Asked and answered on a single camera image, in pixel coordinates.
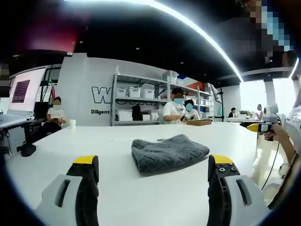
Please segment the person's right hand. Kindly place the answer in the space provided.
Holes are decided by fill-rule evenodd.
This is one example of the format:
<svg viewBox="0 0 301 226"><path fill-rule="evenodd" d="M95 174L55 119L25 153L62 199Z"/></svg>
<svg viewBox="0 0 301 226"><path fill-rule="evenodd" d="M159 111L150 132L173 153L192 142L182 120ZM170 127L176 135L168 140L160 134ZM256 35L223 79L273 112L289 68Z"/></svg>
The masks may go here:
<svg viewBox="0 0 301 226"><path fill-rule="evenodd" d="M282 126L278 124L272 124L271 130L269 132L264 133L264 139L273 139L281 143L283 141L289 140L289 136Z"/></svg>

